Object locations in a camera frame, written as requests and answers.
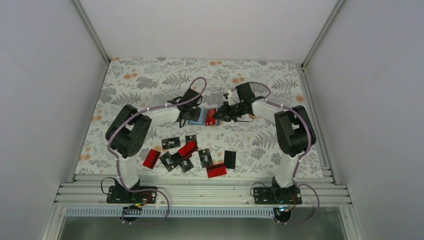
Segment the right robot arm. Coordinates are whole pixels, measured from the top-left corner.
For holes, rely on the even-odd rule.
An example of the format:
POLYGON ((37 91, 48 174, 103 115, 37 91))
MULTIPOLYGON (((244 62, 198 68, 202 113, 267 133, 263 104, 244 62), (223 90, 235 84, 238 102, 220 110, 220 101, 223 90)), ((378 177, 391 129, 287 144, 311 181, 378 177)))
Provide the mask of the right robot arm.
POLYGON ((244 115, 263 117, 275 125, 277 143, 289 158, 282 160, 269 188, 271 198, 278 204, 290 197, 290 192, 298 188, 296 174, 301 159, 316 143, 316 134, 306 108, 302 105, 288 107, 271 102, 269 97, 256 96, 250 81, 237 85, 239 102, 230 104, 232 90, 224 95, 223 105, 212 115, 213 119, 223 122, 238 122, 244 115))

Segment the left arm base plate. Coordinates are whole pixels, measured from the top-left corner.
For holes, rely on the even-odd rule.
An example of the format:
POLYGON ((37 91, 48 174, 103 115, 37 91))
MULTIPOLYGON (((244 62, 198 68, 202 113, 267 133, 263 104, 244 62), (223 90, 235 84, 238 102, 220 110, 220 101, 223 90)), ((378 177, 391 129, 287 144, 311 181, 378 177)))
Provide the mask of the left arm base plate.
POLYGON ((108 204, 155 204, 157 187, 140 186, 141 192, 126 191, 121 185, 110 186, 106 202, 108 204))

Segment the teal leather card holder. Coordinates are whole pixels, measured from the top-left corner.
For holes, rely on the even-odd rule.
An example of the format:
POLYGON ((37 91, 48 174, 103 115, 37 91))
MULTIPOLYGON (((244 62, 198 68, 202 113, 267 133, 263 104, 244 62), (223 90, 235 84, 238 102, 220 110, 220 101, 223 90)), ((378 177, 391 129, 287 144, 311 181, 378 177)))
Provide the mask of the teal leather card holder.
MULTIPOLYGON (((188 124, 194 125, 194 126, 206 126, 206 114, 207 114, 208 109, 216 109, 217 110, 217 108, 201 107, 201 114, 200 114, 198 121, 189 120, 188 124)), ((216 125, 214 125, 214 126, 219 126, 220 124, 221 124, 220 120, 216 120, 216 125)))

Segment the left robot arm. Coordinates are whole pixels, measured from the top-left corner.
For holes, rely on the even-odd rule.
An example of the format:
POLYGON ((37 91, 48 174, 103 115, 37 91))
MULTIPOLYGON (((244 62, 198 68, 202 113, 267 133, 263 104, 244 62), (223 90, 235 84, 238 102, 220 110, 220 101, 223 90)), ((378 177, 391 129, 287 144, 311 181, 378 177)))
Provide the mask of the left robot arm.
POLYGON ((131 203, 139 197, 137 161, 134 156, 143 147, 151 127, 180 123, 199 105, 202 92, 189 88, 182 97, 164 105, 143 110, 128 104, 124 106, 106 131, 107 150, 116 161, 116 181, 121 186, 119 196, 131 203))

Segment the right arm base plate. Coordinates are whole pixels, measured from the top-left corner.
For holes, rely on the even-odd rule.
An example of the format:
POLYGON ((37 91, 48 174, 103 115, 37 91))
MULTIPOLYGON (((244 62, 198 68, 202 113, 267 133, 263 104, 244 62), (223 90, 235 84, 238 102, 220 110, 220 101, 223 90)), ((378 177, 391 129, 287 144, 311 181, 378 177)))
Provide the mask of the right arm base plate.
POLYGON ((300 205, 303 203, 300 189, 294 185, 287 188, 254 187, 253 199, 256 205, 300 205))

